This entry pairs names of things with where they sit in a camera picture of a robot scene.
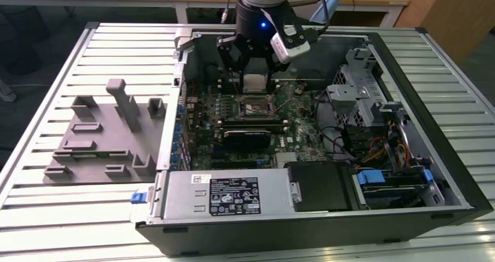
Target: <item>aluminum extrusion table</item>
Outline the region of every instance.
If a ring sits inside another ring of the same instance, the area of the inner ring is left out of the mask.
[[[104,24],[85,29],[0,174],[3,261],[494,261],[495,213],[432,230],[410,242],[205,257],[164,257],[129,222],[132,192],[149,184],[43,184],[73,116],[79,94],[112,102],[109,78],[123,78],[139,103],[167,102],[176,59],[173,24]],[[208,25],[219,31],[233,26]],[[414,29],[334,28],[378,32],[495,205],[495,109],[428,34]]]

